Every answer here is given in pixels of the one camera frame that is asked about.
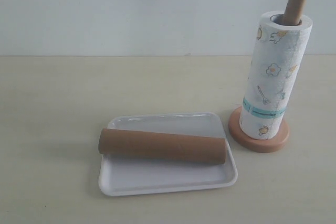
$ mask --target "round wooden base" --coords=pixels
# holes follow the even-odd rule
[[[257,140],[249,137],[241,130],[239,125],[240,112],[241,107],[235,109],[230,116],[228,124],[231,136],[240,145],[251,151],[263,153],[276,152],[284,147],[289,136],[289,127],[284,120],[282,120],[279,132],[273,138],[268,140]]]

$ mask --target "white tray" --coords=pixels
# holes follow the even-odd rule
[[[227,155],[223,165],[103,155],[99,188],[106,195],[124,196],[212,189],[231,186],[237,180],[237,168],[221,119],[214,113],[123,116],[112,120],[108,128],[224,137]]]

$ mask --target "paper towel holder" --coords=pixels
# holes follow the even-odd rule
[[[301,16],[306,0],[288,0],[284,14],[278,19],[277,24],[283,26],[297,26],[301,24]],[[231,136],[243,147],[261,153],[276,152],[284,147],[289,137],[289,126],[282,119],[278,133],[267,140],[257,140],[246,135],[239,125],[241,107],[235,109],[228,122]]]

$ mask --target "printed pattern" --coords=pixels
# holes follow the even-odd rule
[[[266,140],[277,134],[310,30],[286,31],[260,22],[239,119],[248,136]]]

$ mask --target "blue stripe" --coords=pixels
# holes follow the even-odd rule
[[[264,118],[264,119],[272,119],[272,118],[278,118],[282,116],[286,110],[286,108],[282,110],[262,110],[259,108],[256,108],[252,106],[244,97],[243,99],[243,107],[244,109],[249,112],[250,114],[258,117],[258,118]]]

